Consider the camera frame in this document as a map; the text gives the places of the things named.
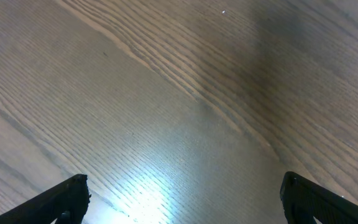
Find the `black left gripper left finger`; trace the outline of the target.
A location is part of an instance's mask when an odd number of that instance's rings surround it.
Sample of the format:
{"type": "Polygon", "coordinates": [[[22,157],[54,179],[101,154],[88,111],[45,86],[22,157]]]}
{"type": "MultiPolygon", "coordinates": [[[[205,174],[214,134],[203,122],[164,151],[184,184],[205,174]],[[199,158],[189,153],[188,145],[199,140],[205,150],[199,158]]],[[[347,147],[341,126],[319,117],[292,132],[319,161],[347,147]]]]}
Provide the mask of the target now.
{"type": "Polygon", "coordinates": [[[73,177],[0,215],[6,224],[81,224],[90,203],[88,176],[73,177]]]}

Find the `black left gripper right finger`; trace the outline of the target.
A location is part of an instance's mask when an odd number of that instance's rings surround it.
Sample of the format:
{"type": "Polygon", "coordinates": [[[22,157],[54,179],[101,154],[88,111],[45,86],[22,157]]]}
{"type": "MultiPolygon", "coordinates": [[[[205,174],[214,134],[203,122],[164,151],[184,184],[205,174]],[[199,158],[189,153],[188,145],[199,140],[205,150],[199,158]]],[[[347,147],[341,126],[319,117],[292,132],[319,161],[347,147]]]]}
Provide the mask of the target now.
{"type": "Polygon", "coordinates": [[[284,175],[280,200],[289,224],[358,224],[358,205],[292,171],[284,175]]]}

